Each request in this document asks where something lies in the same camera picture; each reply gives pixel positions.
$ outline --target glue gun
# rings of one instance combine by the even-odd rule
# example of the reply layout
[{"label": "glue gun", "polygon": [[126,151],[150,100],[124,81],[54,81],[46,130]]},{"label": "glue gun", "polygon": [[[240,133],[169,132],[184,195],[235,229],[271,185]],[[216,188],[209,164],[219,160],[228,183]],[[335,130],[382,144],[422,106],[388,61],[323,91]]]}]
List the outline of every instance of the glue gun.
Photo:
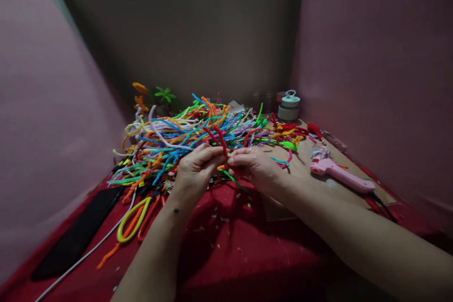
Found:
[{"label": "glue gun", "polygon": [[335,164],[331,160],[330,151],[326,146],[322,146],[313,152],[310,170],[320,176],[328,173],[360,193],[369,193],[376,188],[372,181],[360,179]]}]

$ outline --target pile of pipe cleaners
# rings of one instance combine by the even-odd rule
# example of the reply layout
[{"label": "pile of pipe cleaners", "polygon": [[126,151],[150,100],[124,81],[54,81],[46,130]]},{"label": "pile of pipe cleaners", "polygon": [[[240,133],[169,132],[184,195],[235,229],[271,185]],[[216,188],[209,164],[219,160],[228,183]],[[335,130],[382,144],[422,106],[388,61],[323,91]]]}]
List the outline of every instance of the pile of pipe cleaners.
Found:
[{"label": "pile of pipe cleaners", "polygon": [[[134,137],[137,143],[127,148],[124,154],[113,150],[124,158],[113,169],[114,175],[108,181],[109,185],[130,186],[123,203],[146,183],[153,187],[162,183],[162,192],[165,193],[171,190],[179,161],[201,143],[223,146],[226,158],[228,150],[263,144],[280,145],[289,150],[289,159],[273,159],[285,168],[292,159],[292,151],[298,150],[299,141],[310,138],[316,143],[313,138],[319,135],[319,130],[310,128],[311,126],[306,130],[296,124],[278,123],[274,114],[269,119],[263,117],[262,104],[258,114],[254,114],[253,109],[230,113],[230,106],[219,102],[211,103],[205,97],[200,99],[195,94],[192,96],[195,98],[193,105],[174,117],[153,117],[156,105],[149,110],[143,105],[143,99],[140,100],[141,105],[135,106],[135,121],[126,127],[123,149],[129,137]],[[149,111],[147,122],[143,120],[143,111]],[[241,175],[240,169],[232,170]],[[246,191],[229,175],[224,165],[218,167],[210,182],[228,180]]]}]

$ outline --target jar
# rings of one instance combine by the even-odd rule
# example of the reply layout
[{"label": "jar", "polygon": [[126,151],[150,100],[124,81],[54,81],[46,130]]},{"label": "jar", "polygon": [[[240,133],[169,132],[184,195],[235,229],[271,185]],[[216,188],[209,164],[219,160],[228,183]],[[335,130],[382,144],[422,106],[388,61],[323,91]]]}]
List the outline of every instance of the jar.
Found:
[{"label": "jar", "polygon": [[286,91],[282,103],[278,107],[278,119],[283,123],[295,123],[299,116],[299,103],[301,99],[296,97],[295,90]]}]

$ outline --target power cord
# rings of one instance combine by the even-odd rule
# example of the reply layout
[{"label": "power cord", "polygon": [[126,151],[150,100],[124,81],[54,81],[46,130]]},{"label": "power cord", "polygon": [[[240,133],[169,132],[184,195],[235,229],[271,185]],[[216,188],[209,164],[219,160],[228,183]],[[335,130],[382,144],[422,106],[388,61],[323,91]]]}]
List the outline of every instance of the power cord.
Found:
[{"label": "power cord", "polygon": [[382,199],[380,199],[376,193],[374,193],[373,191],[372,192],[369,192],[368,193],[368,196],[370,196],[376,203],[380,204],[384,210],[386,211],[387,215],[389,216],[390,220],[396,224],[399,224],[398,223],[398,220],[393,216],[393,214],[390,212],[390,210],[387,208],[387,206],[384,204],[384,202],[382,201]]}]

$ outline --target jar lid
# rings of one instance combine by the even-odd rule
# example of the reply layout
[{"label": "jar lid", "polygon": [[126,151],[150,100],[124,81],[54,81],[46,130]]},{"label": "jar lid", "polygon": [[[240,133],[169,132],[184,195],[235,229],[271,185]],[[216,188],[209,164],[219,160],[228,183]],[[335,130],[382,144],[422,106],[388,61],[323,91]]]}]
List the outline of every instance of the jar lid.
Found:
[{"label": "jar lid", "polygon": [[286,96],[282,98],[282,105],[286,107],[296,107],[299,105],[299,102],[301,99],[299,97],[296,97],[296,91],[295,90],[289,90],[286,91]]}]

